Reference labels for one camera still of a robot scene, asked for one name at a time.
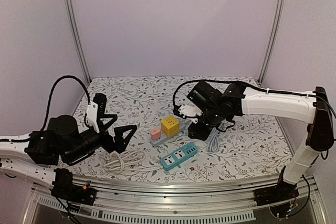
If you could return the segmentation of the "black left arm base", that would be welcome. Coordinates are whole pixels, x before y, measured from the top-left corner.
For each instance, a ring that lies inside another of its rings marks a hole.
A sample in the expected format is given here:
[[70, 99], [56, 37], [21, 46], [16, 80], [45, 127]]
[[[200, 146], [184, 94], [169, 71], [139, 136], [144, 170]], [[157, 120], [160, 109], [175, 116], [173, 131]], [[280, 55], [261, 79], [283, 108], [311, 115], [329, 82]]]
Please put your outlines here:
[[97, 190], [91, 187], [90, 180], [87, 180], [83, 185], [75, 185], [73, 183], [73, 174], [69, 170], [56, 168], [54, 172], [55, 179], [52, 182], [52, 196], [88, 206], [93, 205]]

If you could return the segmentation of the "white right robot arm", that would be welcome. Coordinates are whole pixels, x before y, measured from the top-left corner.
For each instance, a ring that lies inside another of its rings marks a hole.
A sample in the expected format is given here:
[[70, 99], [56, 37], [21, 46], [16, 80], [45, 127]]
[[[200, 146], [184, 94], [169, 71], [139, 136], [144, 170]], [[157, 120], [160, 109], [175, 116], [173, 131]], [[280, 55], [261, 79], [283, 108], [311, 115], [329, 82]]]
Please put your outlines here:
[[332, 113], [324, 88], [294, 92], [269, 90], [235, 81], [221, 92], [207, 81], [199, 81], [187, 98], [200, 110], [197, 122], [190, 127], [190, 137], [205, 140], [210, 131], [224, 120], [236, 116], [269, 115], [307, 124], [307, 137], [283, 169], [280, 183], [271, 190], [276, 201], [284, 200], [317, 157], [335, 142]]

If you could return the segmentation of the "teal white power strip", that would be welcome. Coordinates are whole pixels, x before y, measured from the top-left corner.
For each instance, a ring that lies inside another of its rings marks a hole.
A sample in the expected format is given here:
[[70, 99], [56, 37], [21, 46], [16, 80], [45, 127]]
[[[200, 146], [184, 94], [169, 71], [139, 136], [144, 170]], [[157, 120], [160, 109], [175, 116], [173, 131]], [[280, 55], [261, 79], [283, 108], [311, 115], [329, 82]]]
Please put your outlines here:
[[160, 162], [164, 171], [168, 172], [176, 167], [180, 168], [183, 162], [194, 157], [197, 152], [197, 146], [194, 143], [188, 143], [171, 154], [162, 157]]

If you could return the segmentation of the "light blue power strip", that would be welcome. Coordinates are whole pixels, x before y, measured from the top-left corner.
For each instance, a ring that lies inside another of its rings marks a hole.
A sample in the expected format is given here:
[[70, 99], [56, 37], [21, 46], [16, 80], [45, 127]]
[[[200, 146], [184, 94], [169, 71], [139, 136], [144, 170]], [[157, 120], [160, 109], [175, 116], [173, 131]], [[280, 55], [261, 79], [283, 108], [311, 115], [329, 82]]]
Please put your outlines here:
[[157, 146], [162, 145], [163, 143], [167, 142], [168, 140], [181, 135], [184, 132], [185, 129], [186, 129], [186, 124], [181, 122], [180, 123], [180, 130], [176, 135], [174, 135], [172, 137], [167, 137], [161, 130], [161, 133], [162, 133], [161, 138], [157, 141], [152, 141], [151, 136], [150, 136], [149, 137], [149, 142], [151, 143], [152, 146], [157, 147]]

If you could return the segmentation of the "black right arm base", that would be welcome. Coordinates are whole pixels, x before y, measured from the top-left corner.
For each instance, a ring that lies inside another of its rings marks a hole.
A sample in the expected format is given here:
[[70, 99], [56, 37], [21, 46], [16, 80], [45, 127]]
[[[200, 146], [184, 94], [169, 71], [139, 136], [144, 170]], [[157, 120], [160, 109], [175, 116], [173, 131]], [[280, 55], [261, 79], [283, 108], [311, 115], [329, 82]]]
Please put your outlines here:
[[299, 196], [297, 185], [284, 182], [284, 171], [285, 167], [281, 170], [278, 181], [274, 186], [255, 189], [253, 191], [254, 201], [256, 202], [257, 206], [277, 203], [277, 205], [270, 207], [270, 212], [278, 219], [289, 217], [295, 205], [289, 200], [293, 199], [296, 201], [297, 197]]

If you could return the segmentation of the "yellow cube plug adapter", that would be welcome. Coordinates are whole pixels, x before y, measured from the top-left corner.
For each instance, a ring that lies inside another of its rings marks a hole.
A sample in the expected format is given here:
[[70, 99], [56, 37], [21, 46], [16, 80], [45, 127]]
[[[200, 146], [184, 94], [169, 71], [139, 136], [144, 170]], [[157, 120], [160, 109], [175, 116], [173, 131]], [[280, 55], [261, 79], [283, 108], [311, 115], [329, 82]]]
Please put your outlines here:
[[179, 121], [172, 115], [161, 120], [161, 130], [167, 137], [176, 135], [180, 130]]

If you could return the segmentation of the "pink cube plug adapter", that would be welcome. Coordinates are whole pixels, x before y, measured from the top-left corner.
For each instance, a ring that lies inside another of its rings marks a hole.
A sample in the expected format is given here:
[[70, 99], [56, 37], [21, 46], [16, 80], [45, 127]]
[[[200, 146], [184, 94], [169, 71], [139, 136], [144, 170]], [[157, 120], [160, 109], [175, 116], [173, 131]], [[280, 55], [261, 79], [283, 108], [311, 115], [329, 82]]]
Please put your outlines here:
[[151, 140], [157, 141], [161, 138], [161, 129], [159, 127], [153, 128], [150, 132]]

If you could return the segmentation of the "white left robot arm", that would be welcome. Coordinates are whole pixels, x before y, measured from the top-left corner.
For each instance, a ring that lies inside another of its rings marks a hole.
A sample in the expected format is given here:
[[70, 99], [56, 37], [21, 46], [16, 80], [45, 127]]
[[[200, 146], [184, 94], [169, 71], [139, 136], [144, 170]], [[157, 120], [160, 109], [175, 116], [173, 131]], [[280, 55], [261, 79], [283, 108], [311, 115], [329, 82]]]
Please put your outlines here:
[[46, 130], [33, 131], [27, 135], [1, 137], [1, 154], [32, 161], [37, 165], [57, 165], [59, 159], [68, 166], [74, 166], [94, 154], [98, 148], [107, 153], [124, 152], [131, 137], [137, 130], [136, 125], [114, 128], [111, 136], [108, 128], [117, 120], [116, 115], [108, 115], [111, 120], [99, 123], [98, 130], [90, 128], [78, 131], [77, 121], [70, 115], [61, 115], [49, 121]]

